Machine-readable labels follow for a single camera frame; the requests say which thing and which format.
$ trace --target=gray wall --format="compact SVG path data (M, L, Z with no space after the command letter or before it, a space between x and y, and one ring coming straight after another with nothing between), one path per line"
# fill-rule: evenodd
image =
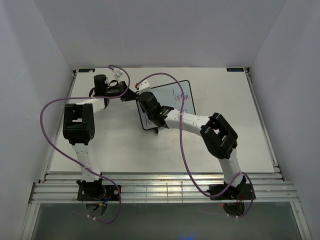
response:
M34 0L72 69L249 67L285 0Z
M320 239L320 1L284 5L252 65L253 86L287 180Z
M71 70L32 0L0 1L0 239L18 239L49 152L39 114L67 94ZM50 136L62 106L46 114Z

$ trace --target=black label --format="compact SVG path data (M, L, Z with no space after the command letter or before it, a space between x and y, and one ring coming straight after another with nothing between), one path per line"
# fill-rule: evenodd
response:
M80 68L78 73L94 73L95 68Z
M242 67L227 67L227 72L244 72L244 69Z

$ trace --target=light blue panel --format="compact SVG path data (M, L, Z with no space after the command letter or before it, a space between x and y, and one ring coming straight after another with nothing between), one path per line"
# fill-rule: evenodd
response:
M180 81L184 92L183 111L188 114L196 114L194 100L192 98L191 86L188 80ZM170 83L152 88L152 93L162 106L169 106L180 110L182 105L182 93L177 83ZM140 104L137 104L140 115L142 128L144 130L154 129L157 127L150 121L147 115L142 112Z

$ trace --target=white table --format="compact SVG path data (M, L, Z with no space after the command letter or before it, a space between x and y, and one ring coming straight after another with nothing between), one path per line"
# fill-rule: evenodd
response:
M241 170L247 173L273 173L272 160L244 72L227 72L226 68L126 68L131 89L143 77L165 72L179 81L190 81L197 115L222 114L238 134L237 157ZM87 96L94 87L94 76L105 74L109 81L113 72L96 68L95 72L78 73L72 97ZM120 80L127 80L125 75ZM152 87L171 83L167 76L149 79ZM103 173L185 173L179 146L179 130L142 129L135 101L112 99L107 109L94 115L95 136L92 140L96 161ZM76 158L62 131L58 148ZM218 160L207 150L200 136L183 133L185 156L193 173L221 173ZM50 165L52 173L80 173L80 167L55 152Z

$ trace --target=metal frame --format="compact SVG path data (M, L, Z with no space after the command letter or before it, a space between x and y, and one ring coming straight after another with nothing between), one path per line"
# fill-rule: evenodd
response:
M272 159L274 173L252 173L252 179L256 194L255 202L290 202L301 237L303 240L311 239L303 212L300 207L299 197L293 182L283 180L278 161L276 159L260 107L257 102L250 72L247 68L245 74L252 98L259 116L260 124L267 142L269 154ZM69 95L73 86L73 75ZM77 201L78 185L76 180L81 179L81 173L51 173L49 172L52 154L47 160L41 183L34 184L29 199L28 212L21 234L21 239L31 239L36 224L40 204L42 203L83 203ZM203 196L194 187L187 174L149 174L149 173L103 173L122 185L122 202L128 204L151 204L151 203L212 203L231 202L229 200L215 200ZM199 186L205 190L209 184L221 184L224 177L222 174L194 174Z

